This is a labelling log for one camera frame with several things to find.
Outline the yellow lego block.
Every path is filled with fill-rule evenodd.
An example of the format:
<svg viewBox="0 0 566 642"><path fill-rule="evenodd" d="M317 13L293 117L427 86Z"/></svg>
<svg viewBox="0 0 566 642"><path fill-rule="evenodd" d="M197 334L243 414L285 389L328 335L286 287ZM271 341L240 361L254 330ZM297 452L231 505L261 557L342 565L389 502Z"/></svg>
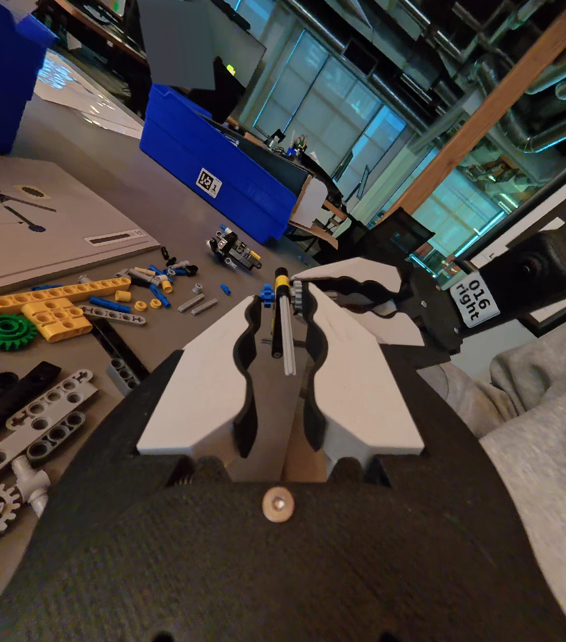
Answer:
<svg viewBox="0 0 566 642"><path fill-rule="evenodd" d="M69 299L30 302L23 305L21 313L49 343L88 334L93 329L84 311Z"/></svg>

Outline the small grey lego gear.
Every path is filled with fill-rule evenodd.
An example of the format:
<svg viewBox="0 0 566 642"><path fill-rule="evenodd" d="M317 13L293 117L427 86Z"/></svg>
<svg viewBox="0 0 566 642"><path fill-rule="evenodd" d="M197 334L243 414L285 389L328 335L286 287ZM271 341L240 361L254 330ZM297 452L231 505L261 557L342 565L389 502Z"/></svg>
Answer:
<svg viewBox="0 0 566 642"><path fill-rule="evenodd" d="M292 308L293 316L303 325L307 325L307 315L306 312L310 310L310 301L308 299L308 294L306 289L303 289L304 284L301 280L293 280L291 286L291 295L292 295Z"/></svg>

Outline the white paper sheet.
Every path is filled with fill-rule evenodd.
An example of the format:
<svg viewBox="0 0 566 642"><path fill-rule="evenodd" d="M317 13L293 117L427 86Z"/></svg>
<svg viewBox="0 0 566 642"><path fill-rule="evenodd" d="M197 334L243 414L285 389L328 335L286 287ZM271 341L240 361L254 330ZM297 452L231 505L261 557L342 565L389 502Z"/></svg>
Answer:
<svg viewBox="0 0 566 642"><path fill-rule="evenodd" d="M143 121L70 61L48 51L38 72L35 95L67 107L87 123L140 140Z"/></svg>

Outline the green lego gear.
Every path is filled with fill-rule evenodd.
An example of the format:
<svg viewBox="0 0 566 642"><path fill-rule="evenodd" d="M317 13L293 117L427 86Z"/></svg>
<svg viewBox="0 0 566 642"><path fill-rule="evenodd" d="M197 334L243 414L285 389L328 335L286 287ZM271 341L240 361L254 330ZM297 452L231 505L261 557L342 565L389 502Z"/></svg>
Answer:
<svg viewBox="0 0 566 642"><path fill-rule="evenodd" d="M38 330L34 323L22 315L0 314L0 351L21 350L37 336Z"/></svg>

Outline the black yellow lego assembly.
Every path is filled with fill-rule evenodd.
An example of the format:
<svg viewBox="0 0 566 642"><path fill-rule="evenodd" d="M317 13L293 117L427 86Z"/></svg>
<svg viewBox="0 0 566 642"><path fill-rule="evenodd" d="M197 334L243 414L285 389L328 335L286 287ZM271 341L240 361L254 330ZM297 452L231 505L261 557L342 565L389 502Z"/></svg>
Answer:
<svg viewBox="0 0 566 642"><path fill-rule="evenodd" d="M295 349L305 349L305 341L293 335L293 308L289 272L284 267L275 270L273 285L265 284L260 292L263 306L272 310L271 337L265 340L271 346L271 356L281 359L285 376L296 375Z"/></svg>

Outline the person's right forearm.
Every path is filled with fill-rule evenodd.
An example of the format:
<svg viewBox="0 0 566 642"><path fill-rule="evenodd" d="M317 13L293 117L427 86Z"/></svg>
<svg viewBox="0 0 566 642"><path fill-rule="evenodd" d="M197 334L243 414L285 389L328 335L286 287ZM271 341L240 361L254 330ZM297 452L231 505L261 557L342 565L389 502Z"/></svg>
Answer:
<svg viewBox="0 0 566 642"><path fill-rule="evenodd" d="M518 417L511 398L448 362L417 370L479 439Z"/></svg>

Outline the long black lego beam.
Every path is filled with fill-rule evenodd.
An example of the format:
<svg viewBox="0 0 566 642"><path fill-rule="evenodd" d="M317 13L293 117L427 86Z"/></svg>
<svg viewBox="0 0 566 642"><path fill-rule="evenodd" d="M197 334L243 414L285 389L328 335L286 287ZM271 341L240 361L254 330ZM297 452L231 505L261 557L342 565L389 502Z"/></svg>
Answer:
<svg viewBox="0 0 566 642"><path fill-rule="evenodd" d="M91 324L92 334L112 360L121 362L139 381L149 377L150 371L106 319L93 318Z"/></svg>

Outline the long yellow lego beam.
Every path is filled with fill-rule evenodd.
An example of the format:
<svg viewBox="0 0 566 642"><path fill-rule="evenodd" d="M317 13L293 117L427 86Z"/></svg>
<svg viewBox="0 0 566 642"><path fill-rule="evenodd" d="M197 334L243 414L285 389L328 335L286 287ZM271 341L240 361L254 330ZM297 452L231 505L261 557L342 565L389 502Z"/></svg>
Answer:
<svg viewBox="0 0 566 642"><path fill-rule="evenodd" d="M91 297L105 297L117 291L127 291L131 285L128 277L105 279L101 281L60 286L47 290L15 293L0 296L0 314L19 313L29 303L67 299L71 302L86 301Z"/></svg>

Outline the pile of grey black beams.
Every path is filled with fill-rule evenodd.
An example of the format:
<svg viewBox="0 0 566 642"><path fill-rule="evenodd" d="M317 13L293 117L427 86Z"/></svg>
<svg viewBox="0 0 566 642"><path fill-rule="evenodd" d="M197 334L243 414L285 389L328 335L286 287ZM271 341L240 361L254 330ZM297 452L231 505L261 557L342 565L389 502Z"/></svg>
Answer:
<svg viewBox="0 0 566 642"><path fill-rule="evenodd" d="M11 416L10 434L0 441L0 470L93 397L98 391L93 378L91 370L81 368Z"/></svg>

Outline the black monitor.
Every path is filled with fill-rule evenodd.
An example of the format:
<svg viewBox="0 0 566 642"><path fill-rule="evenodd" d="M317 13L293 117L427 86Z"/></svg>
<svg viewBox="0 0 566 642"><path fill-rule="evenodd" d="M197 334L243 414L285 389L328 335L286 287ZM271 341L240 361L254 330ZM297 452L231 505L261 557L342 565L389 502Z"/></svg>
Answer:
<svg viewBox="0 0 566 642"><path fill-rule="evenodd" d="M222 123L231 115L246 93L266 48L254 36L230 24L215 30L215 90L212 114Z"/></svg>

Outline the short grey lego beam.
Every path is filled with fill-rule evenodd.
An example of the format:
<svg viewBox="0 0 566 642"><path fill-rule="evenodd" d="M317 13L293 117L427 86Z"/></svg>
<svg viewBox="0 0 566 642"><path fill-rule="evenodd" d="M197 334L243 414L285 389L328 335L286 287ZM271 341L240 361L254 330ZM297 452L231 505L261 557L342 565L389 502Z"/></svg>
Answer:
<svg viewBox="0 0 566 642"><path fill-rule="evenodd" d="M124 397L127 397L132 390L140 385L139 379L123 359L111 359L105 372L107 377Z"/></svg>

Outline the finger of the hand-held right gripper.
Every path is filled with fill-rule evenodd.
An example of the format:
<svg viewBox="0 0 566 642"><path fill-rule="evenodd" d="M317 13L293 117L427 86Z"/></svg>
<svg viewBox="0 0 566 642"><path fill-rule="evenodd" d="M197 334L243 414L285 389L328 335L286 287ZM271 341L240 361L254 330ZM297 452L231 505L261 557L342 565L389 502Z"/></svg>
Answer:
<svg viewBox="0 0 566 642"><path fill-rule="evenodd" d="M356 302L387 302L399 294L402 275L397 267L362 257L314 267L295 274L291 280L315 285L323 293L333 292Z"/></svg>
<svg viewBox="0 0 566 642"><path fill-rule="evenodd" d="M386 345L425 346L420 330L407 314L396 312L384 318L372 311L355 313L326 295L319 296L319 328L329 343L342 346L370 347L374 340Z"/></svg>

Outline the grey lego cross connector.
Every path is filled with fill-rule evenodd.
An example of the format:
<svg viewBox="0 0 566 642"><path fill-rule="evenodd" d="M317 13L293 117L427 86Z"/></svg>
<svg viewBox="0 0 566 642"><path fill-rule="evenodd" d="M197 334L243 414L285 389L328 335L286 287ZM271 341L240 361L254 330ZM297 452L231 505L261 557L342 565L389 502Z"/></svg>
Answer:
<svg viewBox="0 0 566 642"><path fill-rule="evenodd" d="M40 518L47 506L50 478L43 469L33 469L24 454L16 457L11 464L15 485L23 502L28 503L37 518Z"/></svg>

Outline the black lego subassembly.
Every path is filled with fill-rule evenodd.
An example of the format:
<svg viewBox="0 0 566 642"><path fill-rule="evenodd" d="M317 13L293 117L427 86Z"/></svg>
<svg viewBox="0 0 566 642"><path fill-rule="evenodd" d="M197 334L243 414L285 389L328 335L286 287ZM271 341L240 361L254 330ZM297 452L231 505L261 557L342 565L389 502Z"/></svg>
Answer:
<svg viewBox="0 0 566 642"><path fill-rule="evenodd" d="M214 237L206 241L206 245L222 264L234 271L239 267L247 272L262 268L261 257L225 225L220 225L220 229L216 231Z"/></svg>

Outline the wooden ceiling beam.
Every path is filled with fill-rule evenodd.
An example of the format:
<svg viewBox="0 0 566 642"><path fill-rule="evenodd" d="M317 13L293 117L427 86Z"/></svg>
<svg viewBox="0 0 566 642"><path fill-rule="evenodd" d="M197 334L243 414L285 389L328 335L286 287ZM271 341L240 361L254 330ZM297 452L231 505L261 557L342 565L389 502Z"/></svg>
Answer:
<svg viewBox="0 0 566 642"><path fill-rule="evenodd" d="M399 209L413 215L565 48L566 8L496 89L489 93L455 136L397 199L393 207L386 210L380 221L387 220L398 213Z"/></svg>

